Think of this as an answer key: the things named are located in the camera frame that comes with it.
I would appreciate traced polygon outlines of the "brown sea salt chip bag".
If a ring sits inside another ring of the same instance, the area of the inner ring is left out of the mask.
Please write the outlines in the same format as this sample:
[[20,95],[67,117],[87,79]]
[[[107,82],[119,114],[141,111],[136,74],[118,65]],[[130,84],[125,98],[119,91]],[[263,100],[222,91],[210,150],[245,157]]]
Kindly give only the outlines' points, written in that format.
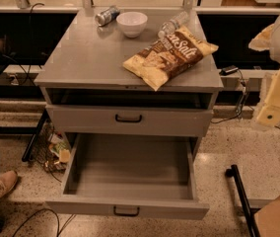
[[218,45],[197,38],[182,26],[124,61],[123,67],[158,91],[218,48]]

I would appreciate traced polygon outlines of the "grey drawer cabinet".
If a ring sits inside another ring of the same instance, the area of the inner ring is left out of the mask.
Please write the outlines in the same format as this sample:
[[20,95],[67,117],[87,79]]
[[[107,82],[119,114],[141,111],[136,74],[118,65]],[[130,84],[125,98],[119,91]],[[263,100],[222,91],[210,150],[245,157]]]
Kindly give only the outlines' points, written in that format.
[[[213,53],[158,91],[123,67],[124,61],[159,40],[159,26],[174,15],[174,11],[162,9],[148,9],[145,13],[149,18],[146,29],[139,37],[130,39],[116,24],[110,24],[105,31],[98,30],[95,10],[80,10],[35,80],[47,104],[211,110],[213,113],[223,87]],[[196,13],[191,12],[189,16],[186,27],[200,40],[206,40]],[[78,135],[91,133],[59,132],[68,146],[73,146]],[[196,150],[204,136],[174,137],[192,138]]]

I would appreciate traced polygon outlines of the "open grey middle drawer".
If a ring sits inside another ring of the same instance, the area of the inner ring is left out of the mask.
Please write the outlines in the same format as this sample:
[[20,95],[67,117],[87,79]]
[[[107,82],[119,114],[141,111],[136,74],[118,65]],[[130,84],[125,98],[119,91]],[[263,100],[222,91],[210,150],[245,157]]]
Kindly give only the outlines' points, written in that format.
[[195,141],[189,137],[80,134],[61,186],[58,213],[200,220]]

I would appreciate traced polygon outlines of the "closed grey upper drawer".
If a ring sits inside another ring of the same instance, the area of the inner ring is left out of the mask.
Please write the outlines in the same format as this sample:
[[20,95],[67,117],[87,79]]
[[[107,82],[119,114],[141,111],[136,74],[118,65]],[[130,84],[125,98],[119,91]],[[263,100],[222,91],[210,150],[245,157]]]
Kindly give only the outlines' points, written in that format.
[[206,134],[211,110],[47,105],[55,128],[63,132],[196,136]]

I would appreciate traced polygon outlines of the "black power adapter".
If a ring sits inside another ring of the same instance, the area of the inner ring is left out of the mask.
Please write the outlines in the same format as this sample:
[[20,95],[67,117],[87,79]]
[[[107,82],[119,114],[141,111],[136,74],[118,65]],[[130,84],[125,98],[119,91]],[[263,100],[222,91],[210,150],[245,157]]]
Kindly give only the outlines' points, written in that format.
[[221,71],[219,72],[219,74],[221,76],[227,76],[233,73],[236,73],[239,70],[239,68],[235,65],[231,65],[225,68],[222,68]]

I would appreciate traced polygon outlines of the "clear plastic water bottle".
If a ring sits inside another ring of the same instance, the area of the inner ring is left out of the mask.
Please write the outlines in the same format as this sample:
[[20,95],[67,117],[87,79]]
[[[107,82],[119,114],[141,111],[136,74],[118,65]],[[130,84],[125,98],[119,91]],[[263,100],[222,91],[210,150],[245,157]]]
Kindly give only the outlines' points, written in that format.
[[179,29],[182,25],[186,24],[189,21],[189,16],[185,11],[180,12],[179,14],[173,16],[168,21],[162,23],[159,31],[158,37],[160,39],[165,36],[172,34],[174,31]]

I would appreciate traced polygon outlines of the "white bowl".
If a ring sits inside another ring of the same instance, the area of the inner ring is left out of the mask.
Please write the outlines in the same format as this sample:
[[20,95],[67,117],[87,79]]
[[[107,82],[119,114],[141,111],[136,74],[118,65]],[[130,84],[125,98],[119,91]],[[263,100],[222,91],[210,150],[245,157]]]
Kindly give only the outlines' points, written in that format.
[[129,38],[137,38],[145,30],[148,17],[140,12],[124,12],[116,18],[119,29]]

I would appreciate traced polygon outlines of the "black metal stand leg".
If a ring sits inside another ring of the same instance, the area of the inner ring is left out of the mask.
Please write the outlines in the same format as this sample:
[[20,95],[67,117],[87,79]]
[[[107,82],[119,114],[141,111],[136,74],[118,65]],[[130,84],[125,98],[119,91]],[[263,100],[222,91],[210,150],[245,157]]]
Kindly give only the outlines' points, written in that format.
[[226,170],[225,175],[228,178],[233,178],[235,181],[250,237],[260,237],[256,222],[254,220],[254,213],[250,208],[238,166],[233,164]]

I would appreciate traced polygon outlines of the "silver soda can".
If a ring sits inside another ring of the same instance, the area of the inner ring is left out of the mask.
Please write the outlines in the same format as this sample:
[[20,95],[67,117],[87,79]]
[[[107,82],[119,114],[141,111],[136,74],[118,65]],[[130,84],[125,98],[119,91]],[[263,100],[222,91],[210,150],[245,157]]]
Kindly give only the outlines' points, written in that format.
[[103,27],[114,21],[120,14],[120,10],[116,6],[110,6],[106,10],[97,13],[95,21],[99,27]]

